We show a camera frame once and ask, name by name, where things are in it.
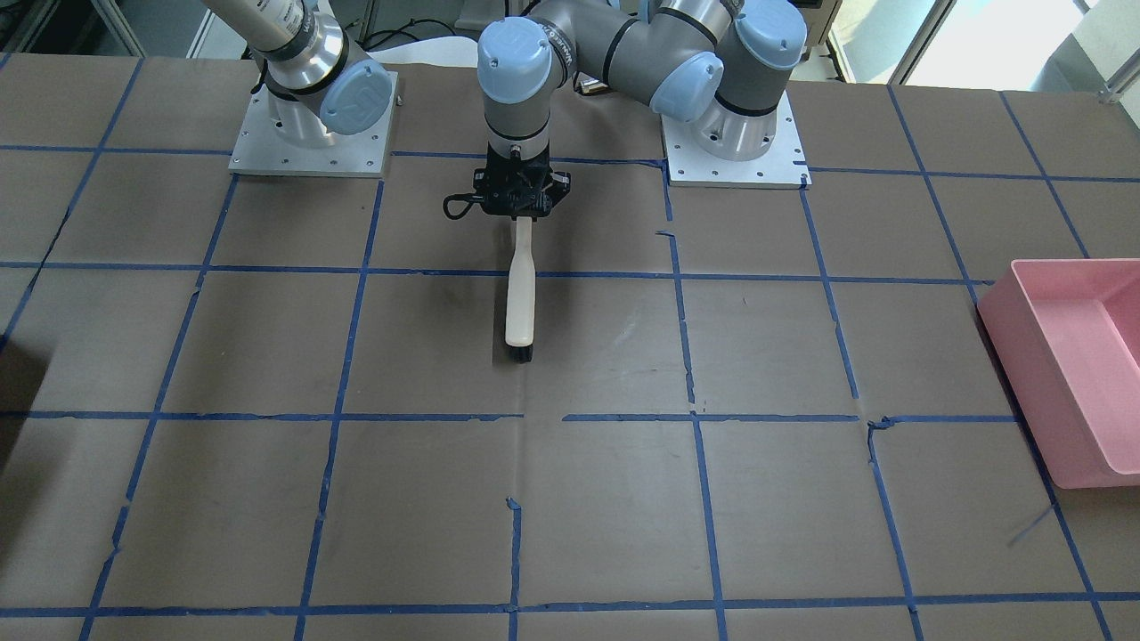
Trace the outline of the cream hand brush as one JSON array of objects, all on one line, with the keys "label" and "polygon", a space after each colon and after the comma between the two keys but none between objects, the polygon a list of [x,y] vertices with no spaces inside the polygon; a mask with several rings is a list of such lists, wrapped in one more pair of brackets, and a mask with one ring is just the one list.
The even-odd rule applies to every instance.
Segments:
[{"label": "cream hand brush", "polygon": [[514,250],[508,265],[508,305],[504,339],[514,362],[534,359],[536,320],[536,263],[534,263],[534,219],[520,216],[514,227]]}]

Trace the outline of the white plastic chair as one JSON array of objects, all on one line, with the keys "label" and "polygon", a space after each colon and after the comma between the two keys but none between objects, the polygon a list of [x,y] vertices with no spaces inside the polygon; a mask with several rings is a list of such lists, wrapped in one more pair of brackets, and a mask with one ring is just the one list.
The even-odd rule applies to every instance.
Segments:
[{"label": "white plastic chair", "polygon": [[378,52],[370,52],[382,64],[425,64],[437,68],[477,68],[479,52],[477,40],[469,36],[435,36],[435,39],[399,44]]}]

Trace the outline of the pink plastic bin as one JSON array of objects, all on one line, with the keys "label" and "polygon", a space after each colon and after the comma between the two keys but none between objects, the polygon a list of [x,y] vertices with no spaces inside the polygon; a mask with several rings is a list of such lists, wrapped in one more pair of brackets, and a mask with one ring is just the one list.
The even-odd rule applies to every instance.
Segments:
[{"label": "pink plastic bin", "polygon": [[982,323],[1054,484],[1139,482],[1139,261],[1015,259]]}]

